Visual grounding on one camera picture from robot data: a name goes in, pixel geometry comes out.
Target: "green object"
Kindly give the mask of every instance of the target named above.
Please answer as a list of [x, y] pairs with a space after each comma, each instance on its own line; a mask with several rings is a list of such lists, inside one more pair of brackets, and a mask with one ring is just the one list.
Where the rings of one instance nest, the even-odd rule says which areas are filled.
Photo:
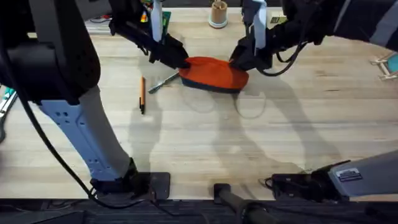
[[396, 72], [398, 71], [398, 54], [392, 56], [389, 60], [388, 60], [388, 69], [390, 70], [390, 72]]
[[8, 100], [8, 98], [10, 98], [10, 96], [12, 96], [12, 94], [15, 92], [15, 90], [14, 89], [12, 89], [12, 88], [6, 88], [6, 91], [4, 92], [4, 96], [3, 96], [3, 99], [4, 100]]
[[172, 12], [163, 12], [163, 34], [167, 34], [167, 29], [169, 28], [170, 18], [172, 17]]

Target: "orange cloth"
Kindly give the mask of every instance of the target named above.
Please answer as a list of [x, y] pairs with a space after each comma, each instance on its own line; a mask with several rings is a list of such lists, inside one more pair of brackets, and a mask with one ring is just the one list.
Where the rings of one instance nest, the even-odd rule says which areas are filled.
[[196, 83], [229, 90], [242, 90], [249, 74], [229, 66], [229, 63], [209, 57], [191, 57], [190, 68], [180, 68], [180, 76]]

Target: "yellow object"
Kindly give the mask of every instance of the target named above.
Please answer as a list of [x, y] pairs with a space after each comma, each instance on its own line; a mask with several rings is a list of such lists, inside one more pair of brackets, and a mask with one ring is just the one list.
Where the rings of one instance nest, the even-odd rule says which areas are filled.
[[148, 22], [148, 17], [146, 12], [142, 13], [141, 22]]

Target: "orange object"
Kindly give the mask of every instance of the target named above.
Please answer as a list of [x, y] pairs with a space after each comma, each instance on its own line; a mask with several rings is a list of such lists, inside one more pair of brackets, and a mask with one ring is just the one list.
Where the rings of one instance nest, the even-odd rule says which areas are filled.
[[249, 74], [229, 63], [209, 57], [191, 57], [190, 68], [180, 68], [184, 85], [220, 93], [239, 93], [248, 83]]
[[141, 94], [139, 98], [139, 108], [141, 110], [141, 114], [145, 113], [145, 78], [141, 77], [140, 83]]

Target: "pen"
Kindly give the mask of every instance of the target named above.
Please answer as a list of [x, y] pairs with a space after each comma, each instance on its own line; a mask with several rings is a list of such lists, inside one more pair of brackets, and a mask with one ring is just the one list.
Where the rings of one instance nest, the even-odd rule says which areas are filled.
[[145, 113], [145, 78], [141, 76], [141, 96], [139, 98], [139, 109], [141, 114]]

